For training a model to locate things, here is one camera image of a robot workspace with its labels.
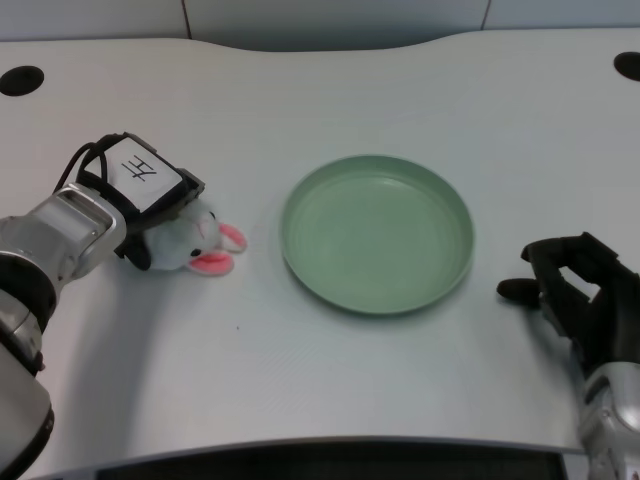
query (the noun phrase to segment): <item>pink bunny ear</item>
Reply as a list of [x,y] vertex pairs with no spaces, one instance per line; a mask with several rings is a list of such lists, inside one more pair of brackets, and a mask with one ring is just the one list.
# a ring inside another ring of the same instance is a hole
[[210,253],[193,259],[187,268],[202,275],[225,275],[233,269],[233,259],[228,253]]
[[228,252],[240,253],[247,248],[247,239],[235,227],[220,224],[220,233],[222,233],[222,248]]

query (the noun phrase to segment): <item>black hole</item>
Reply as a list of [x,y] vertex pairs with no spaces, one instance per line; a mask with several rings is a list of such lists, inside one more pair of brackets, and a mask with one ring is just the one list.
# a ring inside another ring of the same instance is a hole
[[9,97],[19,97],[37,90],[42,82],[44,72],[38,67],[12,68],[0,77],[0,93]]
[[640,53],[621,53],[613,60],[613,66],[620,75],[640,82]]

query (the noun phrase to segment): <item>table surface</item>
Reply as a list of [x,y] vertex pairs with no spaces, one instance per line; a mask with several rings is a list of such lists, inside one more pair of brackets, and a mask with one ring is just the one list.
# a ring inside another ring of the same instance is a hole
[[[527,243],[589,231],[640,269],[640,84],[612,66],[640,30],[479,32],[401,49],[257,53],[185,40],[0,45],[46,79],[0,97],[0,215],[28,211],[71,155],[131,131],[207,183],[246,232],[223,278],[116,258],[64,291],[46,333],[56,426],[27,477],[243,442],[419,437],[571,451],[566,339],[498,301]],[[307,294],[277,227],[294,184],[348,155],[425,165],[466,200],[467,280],[368,319]]]

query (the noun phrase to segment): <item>stuffed bunny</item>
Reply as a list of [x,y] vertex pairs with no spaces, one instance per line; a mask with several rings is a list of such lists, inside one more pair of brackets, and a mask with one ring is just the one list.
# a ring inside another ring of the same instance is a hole
[[203,275],[224,275],[233,269],[226,252],[240,253],[247,241],[237,229],[218,223],[201,201],[183,208],[178,218],[144,232],[151,256],[151,269],[176,270],[187,267]]

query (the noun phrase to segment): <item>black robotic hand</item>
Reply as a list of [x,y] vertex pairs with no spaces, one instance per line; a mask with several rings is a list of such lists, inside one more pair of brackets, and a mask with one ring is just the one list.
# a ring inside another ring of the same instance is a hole
[[[541,307],[558,334],[570,338],[585,375],[609,362],[640,363],[640,277],[589,233],[527,245],[522,259],[535,279],[504,280],[498,293],[529,308]],[[567,267],[600,291],[592,301],[567,282]]]

